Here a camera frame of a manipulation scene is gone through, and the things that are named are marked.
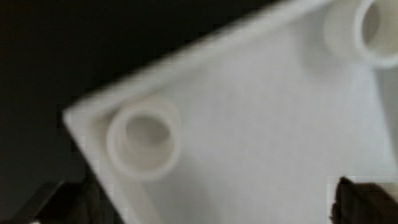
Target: white surface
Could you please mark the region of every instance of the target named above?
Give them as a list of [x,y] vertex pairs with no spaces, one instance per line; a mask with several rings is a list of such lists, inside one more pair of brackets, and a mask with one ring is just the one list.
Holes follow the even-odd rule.
[[[381,68],[398,65],[395,12],[395,0],[337,0],[326,12],[324,40],[330,50],[344,59]],[[367,15],[378,15],[369,41],[363,37]]]
[[[127,224],[326,223],[337,177],[398,175],[374,72],[328,53],[326,9],[275,29],[289,10],[321,4],[305,2],[307,9],[264,12],[65,112]],[[113,170],[102,136],[120,102],[148,93],[179,109],[182,154],[164,179],[140,185]]]

